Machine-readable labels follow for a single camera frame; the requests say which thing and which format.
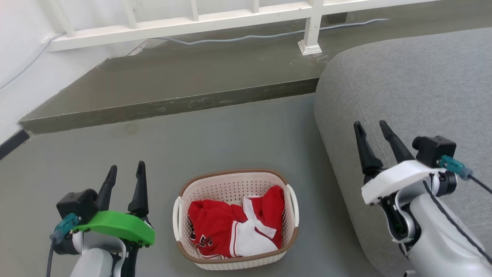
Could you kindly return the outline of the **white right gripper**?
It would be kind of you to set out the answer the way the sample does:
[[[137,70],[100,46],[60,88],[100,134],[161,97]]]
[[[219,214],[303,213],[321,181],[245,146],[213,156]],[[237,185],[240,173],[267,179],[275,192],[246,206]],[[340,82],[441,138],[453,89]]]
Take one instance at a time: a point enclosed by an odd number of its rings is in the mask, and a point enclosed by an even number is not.
[[[430,168],[415,160],[401,139],[392,131],[388,123],[379,121],[385,140],[390,144],[397,165],[384,170],[383,163],[376,157],[369,143],[367,134],[359,121],[354,123],[356,144],[359,153],[364,186],[361,189],[364,203],[376,203],[379,198],[423,180],[430,174],[445,172],[444,168]]]

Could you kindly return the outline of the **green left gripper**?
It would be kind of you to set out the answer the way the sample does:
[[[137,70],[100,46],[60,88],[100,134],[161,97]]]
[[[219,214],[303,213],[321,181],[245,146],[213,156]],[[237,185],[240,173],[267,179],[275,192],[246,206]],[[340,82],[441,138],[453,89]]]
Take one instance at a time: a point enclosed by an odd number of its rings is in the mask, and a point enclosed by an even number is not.
[[[145,162],[140,161],[138,163],[136,186],[132,201],[128,204],[130,214],[109,210],[112,189],[116,184],[117,170],[116,165],[110,168],[100,188],[96,200],[96,206],[100,212],[97,212],[88,223],[78,224],[72,228],[72,231],[90,230],[134,242],[144,247],[154,245],[155,230],[150,224],[142,220],[149,214]]]

